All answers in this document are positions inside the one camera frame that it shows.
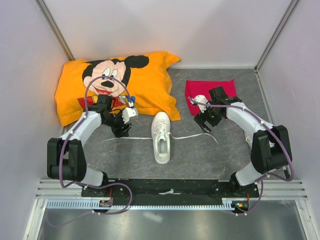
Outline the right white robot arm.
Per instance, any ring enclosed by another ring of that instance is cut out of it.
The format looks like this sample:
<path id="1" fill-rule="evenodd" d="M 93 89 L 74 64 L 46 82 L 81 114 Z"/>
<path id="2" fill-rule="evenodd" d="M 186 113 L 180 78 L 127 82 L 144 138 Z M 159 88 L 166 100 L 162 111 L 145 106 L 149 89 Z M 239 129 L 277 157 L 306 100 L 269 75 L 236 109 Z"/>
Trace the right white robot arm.
<path id="1" fill-rule="evenodd" d="M 275 170 L 292 167 L 292 152 L 289 133 L 283 125 L 273 125 L 247 108 L 237 96 L 229 97 L 223 87 L 209 91 L 210 99 L 204 95 L 189 98 L 199 112 L 193 118 L 204 133 L 210 133 L 222 119 L 237 124 L 247 137 L 250 147 L 250 162 L 230 177 L 229 191 L 235 197 L 242 196 L 247 186 L 257 184 Z"/>

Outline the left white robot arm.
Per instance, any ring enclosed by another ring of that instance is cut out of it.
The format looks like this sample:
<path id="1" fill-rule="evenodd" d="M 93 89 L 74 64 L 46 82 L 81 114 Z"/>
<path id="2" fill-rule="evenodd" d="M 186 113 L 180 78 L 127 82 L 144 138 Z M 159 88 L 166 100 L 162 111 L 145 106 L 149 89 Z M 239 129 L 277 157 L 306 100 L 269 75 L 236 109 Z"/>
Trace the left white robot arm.
<path id="1" fill-rule="evenodd" d="M 87 165 L 84 145 L 92 133 L 101 125 L 111 128 L 116 138 L 128 137 L 131 128 L 130 119 L 138 115 L 131 96 L 127 106 L 113 113 L 117 104 L 115 97 L 101 94 L 91 105 L 85 97 L 84 110 L 80 119 L 59 138 L 47 142 L 47 176 L 59 180 L 62 188 L 72 184 L 87 186 L 99 197 L 110 191 L 108 175 Z"/>

